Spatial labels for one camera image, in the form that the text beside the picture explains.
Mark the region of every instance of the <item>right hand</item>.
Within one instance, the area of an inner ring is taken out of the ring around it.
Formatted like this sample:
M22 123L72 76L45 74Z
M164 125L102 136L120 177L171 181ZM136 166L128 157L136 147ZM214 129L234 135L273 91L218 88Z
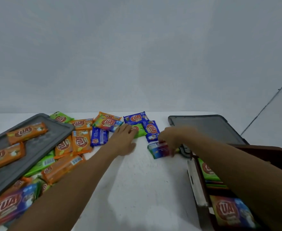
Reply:
M165 141L170 149L171 157L174 156L175 150L183 144L185 136L197 133L194 127L167 127L159 136L159 142Z

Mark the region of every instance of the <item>brown plastic container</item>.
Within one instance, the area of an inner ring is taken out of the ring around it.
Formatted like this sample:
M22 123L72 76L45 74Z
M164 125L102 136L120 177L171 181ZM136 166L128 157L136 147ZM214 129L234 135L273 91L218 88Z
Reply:
M270 161L272 165L282 169L282 148L280 147L268 147L268 146L255 146L255 145L235 145L232 146L245 151L251 155L254 155L262 160ZM209 195L236 197L231 191L228 190L215 190L206 188L205 180L201 171L201 167L198 163L197 157L194 157L188 162L188 173L191 180L191 186L194 192L195 201L197 204L197 211L199 215L200 226L202 230L252 230L248 228L228 228L220 227L217 224L214 210L209 198ZM270 230L261 220L254 214L254 218L264 227L257 230Z

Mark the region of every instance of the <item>human arm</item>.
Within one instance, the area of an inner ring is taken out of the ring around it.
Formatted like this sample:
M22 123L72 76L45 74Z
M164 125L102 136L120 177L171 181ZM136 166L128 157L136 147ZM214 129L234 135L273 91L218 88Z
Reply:
M136 132L127 124L117 128L106 145L36 200L8 231L71 231L112 161L135 148Z
M282 230L282 170L191 127L169 127L158 137L172 151L187 145L272 230Z

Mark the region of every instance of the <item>gray plastic lid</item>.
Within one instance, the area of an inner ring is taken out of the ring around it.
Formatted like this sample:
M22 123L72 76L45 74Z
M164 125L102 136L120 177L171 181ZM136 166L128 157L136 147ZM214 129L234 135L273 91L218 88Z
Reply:
M220 115L169 116L168 121L172 126L194 126L201 133L222 143L248 144Z

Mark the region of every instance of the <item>barcode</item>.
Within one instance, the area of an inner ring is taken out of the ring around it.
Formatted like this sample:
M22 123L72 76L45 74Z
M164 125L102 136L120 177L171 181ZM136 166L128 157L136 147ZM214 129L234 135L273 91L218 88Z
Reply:
M55 163L55 160L53 158L47 159L43 162L43 166L45 167L45 166L50 165L52 163Z
M75 164L77 164L79 161L82 161L82 158L81 158L80 156L77 156L75 159L73 159L73 160L71 161L71 164L72 164L72 165L75 165Z

